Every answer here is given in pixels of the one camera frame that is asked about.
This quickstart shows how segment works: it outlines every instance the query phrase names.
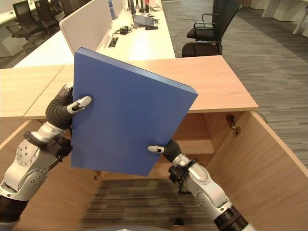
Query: chair backrest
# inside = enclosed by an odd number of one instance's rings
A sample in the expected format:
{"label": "chair backrest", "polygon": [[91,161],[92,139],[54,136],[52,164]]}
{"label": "chair backrest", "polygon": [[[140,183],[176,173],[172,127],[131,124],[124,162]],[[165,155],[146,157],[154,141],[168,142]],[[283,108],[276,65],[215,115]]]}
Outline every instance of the chair backrest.
{"label": "chair backrest", "polygon": [[38,13],[38,18],[41,21],[48,20],[50,18],[53,18],[53,15],[51,13],[48,0],[39,0],[35,2],[35,8]]}
{"label": "chair backrest", "polygon": [[238,10],[242,5],[235,0],[229,0],[227,5],[219,14],[219,20],[216,22],[215,26],[215,40],[219,41],[226,32],[229,24],[231,23],[233,17],[236,15]]}
{"label": "chair backrest", "polygon": [[84,4],[85,0],[60,0],[65,17],[78,10]]}
{"label": "chair backrest", "polygon": [[[214,0],[213,1],[213,13],[220,14],[224,8],[227,6],[228,2],[230,0]],[[218,15],[213,15],[212,17],[212,23],[216,23],[219,20]]]}
{"label": "chair backrest", "polygon": [[28,1],[21,1],[19,3],[15,3],[13,4],[13,8],[14,8],[16,18],[19,24],[22,24],[22,25],[36,24],[31,14]]}

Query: cabinet door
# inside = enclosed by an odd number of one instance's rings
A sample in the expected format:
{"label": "cabinet door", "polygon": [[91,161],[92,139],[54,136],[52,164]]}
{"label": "cabinet door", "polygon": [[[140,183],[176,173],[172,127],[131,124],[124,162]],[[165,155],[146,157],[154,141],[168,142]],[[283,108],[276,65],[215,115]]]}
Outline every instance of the cabinet door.
{"label": "cabinet door", "polygon": [[308,170],[255,113],[244,112],[206,167],[258,231],[308,227]]}
{"label": "cabinet door", "polygon": [[[26,121],[9,139],[0,144],[0,180],[12,164],[16,149],[27,131],[41,124]],[[74,231],[92,201],[101,181],[91,170],[70,166],[70,156],[48,173],[46,182],[29,201],[16,231]]]}

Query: floor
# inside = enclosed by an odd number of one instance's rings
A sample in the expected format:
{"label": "floor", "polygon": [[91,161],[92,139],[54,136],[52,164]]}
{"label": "floor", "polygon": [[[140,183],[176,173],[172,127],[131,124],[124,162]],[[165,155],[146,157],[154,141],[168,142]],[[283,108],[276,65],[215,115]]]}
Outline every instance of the floor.
{"label": "floor", "polygon": [[[211,12],[212,0],[167,1],[163,7],[180,57],[191,41],[187,31],[202,13]],[[292,35],[296,22],[261,15],[262,10],[238,12],[224,36],[223,57],[269,125],[308,166],[308,38]],[[193,231],[217,231],[192,196],[178,196],[169,180],[105,180],[79,230],[115,223],[170,228],[178,217]]]}

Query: chair armrest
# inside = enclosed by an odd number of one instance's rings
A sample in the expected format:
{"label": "chair armrest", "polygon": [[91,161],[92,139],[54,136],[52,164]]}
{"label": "chair armrest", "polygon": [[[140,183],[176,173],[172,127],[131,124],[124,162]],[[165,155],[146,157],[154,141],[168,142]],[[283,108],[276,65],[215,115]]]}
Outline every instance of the chair armrest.
{"label": "chair armrest", "polygon": [[11,25],[6,25],[5,27],[12,27],[12,26],[18,26],[19,23],[11,24]]}
{"label": "chair armrest", "polygon": [[195,43],[220,43],[221,41],[203,41],[203,40],[197,40]]}
{"label": "chair armrest", "polygon": [[219,16],[219,13],[204,13],[202,17],[202,21],[204,22],[204,16]]}
{"label": "chair armrest", "polygon": [[205,26],[205,25],[214,25],[215,23],[195,22],[193,24],[193,27],[196,28],[197,24],[203,24],[203,26]]}

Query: phone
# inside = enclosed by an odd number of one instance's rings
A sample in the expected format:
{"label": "phone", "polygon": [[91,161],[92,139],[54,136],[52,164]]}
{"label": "phone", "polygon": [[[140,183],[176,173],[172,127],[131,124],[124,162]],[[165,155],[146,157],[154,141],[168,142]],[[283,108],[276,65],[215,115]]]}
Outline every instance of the phone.
{"label": "phone", "polygon": [[147,26],[145,30],[157,30],[158,26]]}

